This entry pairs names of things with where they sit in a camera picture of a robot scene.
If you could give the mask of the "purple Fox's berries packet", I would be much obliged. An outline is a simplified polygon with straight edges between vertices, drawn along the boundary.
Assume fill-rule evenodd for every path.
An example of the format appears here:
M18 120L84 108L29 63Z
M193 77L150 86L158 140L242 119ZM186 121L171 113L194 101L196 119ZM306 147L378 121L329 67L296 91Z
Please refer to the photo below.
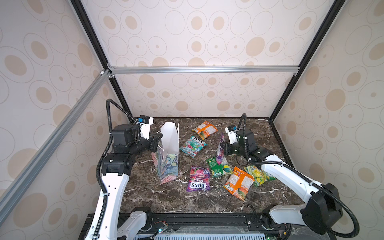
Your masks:
M217 163L219 165L221 165L225 159L224 149L221 146L221 143L223 143L224 141L225 141L225 134L222 132L221 137L220 137L220 141L219 141L219 145L218 145L218 149L217 149L217 154L216 154L216 160L217 160Z

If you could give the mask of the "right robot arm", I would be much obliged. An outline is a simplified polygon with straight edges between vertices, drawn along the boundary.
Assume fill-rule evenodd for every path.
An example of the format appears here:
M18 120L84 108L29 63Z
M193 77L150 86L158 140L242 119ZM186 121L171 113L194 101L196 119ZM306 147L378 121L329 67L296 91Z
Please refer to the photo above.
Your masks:
M225 131L229 141L220 146L225 156L243 157L249 164L275 177L294 191L303 201L301 205L270 205L259 213L259 225L272 231L278 225L306 226L313 232L332 234L341 238L354 238L360 233L360 225L352 210L340 200L339 191L332 184L322 184L300 173L270 150L258 146L254 133L246 128L247 115L242 114L238 125L230 125ZM348 214L353 223L349 233L339 233L332 227Z

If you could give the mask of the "white paper bag colourful print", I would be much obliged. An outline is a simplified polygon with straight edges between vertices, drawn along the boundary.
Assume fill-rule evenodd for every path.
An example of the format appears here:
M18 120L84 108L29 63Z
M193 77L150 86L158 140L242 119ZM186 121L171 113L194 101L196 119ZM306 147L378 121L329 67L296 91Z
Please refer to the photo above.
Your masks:
M162 185L175 180L179 174L179 125L166 122L160 133L163 136L152 159Z

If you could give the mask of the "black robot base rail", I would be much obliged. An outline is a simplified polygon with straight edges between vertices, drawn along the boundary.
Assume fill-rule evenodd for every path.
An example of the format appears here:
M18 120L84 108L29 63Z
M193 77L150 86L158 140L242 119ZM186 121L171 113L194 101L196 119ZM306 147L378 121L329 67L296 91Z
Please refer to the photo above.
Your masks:
M132 240L334 240L330 234L319 235L308 227L291 224L262 226L257 213L139 213L120 214L118 227L139 217L144 227Z

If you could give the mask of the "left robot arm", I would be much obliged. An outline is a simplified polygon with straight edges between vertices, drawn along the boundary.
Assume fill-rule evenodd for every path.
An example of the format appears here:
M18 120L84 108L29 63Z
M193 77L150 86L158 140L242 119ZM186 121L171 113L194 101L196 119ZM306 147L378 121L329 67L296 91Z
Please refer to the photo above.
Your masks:
M130 124L113 127L111 105L122 111ZM96 179L101 188L99 200L87 240L133 240L141 230L152 225L150 208L139 208L121 225L119 215L125 188L136 157L143 152L155 153L162 133L150 132L153 118L141 115L135 119L115 101L107 99L106 111L109 141L96 167Z

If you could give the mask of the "pink purple Fox's packet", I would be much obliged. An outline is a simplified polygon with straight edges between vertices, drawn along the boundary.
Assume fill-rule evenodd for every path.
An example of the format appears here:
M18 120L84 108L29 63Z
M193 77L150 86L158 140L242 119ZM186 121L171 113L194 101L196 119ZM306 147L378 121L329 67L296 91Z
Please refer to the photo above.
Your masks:
M209 170L191 166L187 192L209 191L210 190L210 172Z

